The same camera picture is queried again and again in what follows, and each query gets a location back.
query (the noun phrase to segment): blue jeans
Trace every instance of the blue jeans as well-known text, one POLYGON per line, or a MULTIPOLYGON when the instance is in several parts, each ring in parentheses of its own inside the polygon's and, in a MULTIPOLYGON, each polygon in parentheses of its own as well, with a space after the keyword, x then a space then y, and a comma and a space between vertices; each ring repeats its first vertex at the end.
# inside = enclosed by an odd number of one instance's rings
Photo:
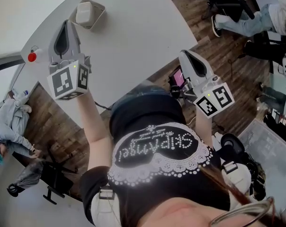
POLYGON ((270 108, 276 109, 283 114, 286 103, 286 95, 267 86, 263 87, 263 93, 265 95, 260 97, 260 102, 266 103, 270 108))
POLYGON ((215 16, 215 25, 218 29, 233 31, 246 37, 252 37, 262 31, 275 32, 268 7, 269 4, 262 7, 260 12, 256 12, 254 19, 250 19, 243 11, 241 19, 237 23, 228 16, 217 14, 215 16))
POLYGON ((171 96, 170 93, 167 92, 165 89, 153 84, 150 81, 145 80, 113 104, 111 108, 111 115, 113 115, 114 112, 117 111, 117 109, 122 105, 129 103, 131 100, 144 95, 171 96))

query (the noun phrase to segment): wooden floor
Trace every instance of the wooden floor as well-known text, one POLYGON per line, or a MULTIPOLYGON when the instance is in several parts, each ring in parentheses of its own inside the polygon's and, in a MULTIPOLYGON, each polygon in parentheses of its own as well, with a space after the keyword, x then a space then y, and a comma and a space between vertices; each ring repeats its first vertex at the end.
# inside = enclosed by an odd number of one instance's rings
MULTIPOLYGON (((193 51, 208 60, 214 72, 228 83, 236 101, 233 106, 214 117, 213 131, 222 132, 217 126, 219 124, 224 128, 224 132, 238 135, 256 116, 257 107, 254 98, 258 94, 257 84, 259 81, 268 82, 269 62, 248 56, 237 60, 247 38, 225 31, 221 38, 215 37, 210 20, 201 19, 201 15, 207 10, 206 0, 172 1, 198 41, 198 46, 193 51)), ((173 61, 149 79, 169 89, 168 75, 178 64, 178 60, 173 61)), ((78 174, 83 174, 89 159, 89 146, 84 131, 60 109, 40 85, 33 91, 28 104, 32 106, 33 112, 25 137, 44 153, 47 142, 54 140, 51 151, 57 160, 62 161, 72 153, 73 158, 65 166, 69 169, 76 167, 78 174)), ((190 122, 195 116, 195 108, 193 106, 184 108, 184 115, 187 122, 190 122)), ((105 111, 102 117, 108 124, 109 113, 105 111)), ((74 182, 70 191, 71 196, 80 198, 80 176, 66 176, 74 182)))

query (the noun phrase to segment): gray hoodie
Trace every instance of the gray hoodie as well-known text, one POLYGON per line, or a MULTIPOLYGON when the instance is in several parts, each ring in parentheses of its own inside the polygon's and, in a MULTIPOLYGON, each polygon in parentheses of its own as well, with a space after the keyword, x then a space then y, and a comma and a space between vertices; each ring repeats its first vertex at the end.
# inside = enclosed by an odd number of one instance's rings
POLYGON ((28 113, 23 112, 15 104, 15 99, 8 99, 0 109, 0 140, 10 140, 9 151, 15 151, 22 155, 29 155, 32 145, 24 138, 28 113), (17 150, 15 148, 25 147, 27 149, 17 150))

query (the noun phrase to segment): white plastic container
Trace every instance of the white plastic container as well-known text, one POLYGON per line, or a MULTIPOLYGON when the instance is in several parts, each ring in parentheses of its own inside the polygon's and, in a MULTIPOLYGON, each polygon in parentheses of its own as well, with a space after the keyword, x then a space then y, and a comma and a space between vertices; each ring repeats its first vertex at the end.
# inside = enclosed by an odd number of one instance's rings
POLYGON ((83 27, 93 26, 95 22, 94 7, 91 2, 82 2, 78 4, 76 23, 83 27))
MULTIPOLYGON (((105 14, 105 7, 97 2, 94 2, 92 0, 81 0, 81 2, 79 3, 82 4, 86 4, 86 3, 90 3, 92 5, 92 11, 93 11, 93 15, 92 15, 92 18, 93 18, 93 23, 92 25, 90 26, 83 26, 81 25, 80 23, 77 22, 77 12, 78 12, 78 7, 71 13, 70 17, 69 17, 69 20, 79 26, 82 26, 83 28, 93 32, 93 28, 94 26, 96 25, 96 23, 98 21, 101 21, 101 17, 104 16, 105 14)), ((86 13, 83 13, 82 15, 80 15, 80 17, 78 18, 80 21, 90 21, 90 19, 88 19, 90 16, 88 16, 87 14, 85 15, 86 13)))

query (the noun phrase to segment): black t-shirt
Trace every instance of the black t-shirt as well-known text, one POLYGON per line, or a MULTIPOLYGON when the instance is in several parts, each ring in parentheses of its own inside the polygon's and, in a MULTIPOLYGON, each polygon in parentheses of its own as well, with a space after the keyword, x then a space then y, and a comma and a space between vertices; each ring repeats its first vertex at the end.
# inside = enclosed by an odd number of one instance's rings
POLYGON ((95 167, 81 179, 85 214, 101 186, 118 195, 124 227, 135 227, 154 206, 174 197, 229 210, 230 200, 202 172, 221 169, 220 157, 186 126, 182 109, 169 96, 141 96, 112 116, 112 166, 95 167))

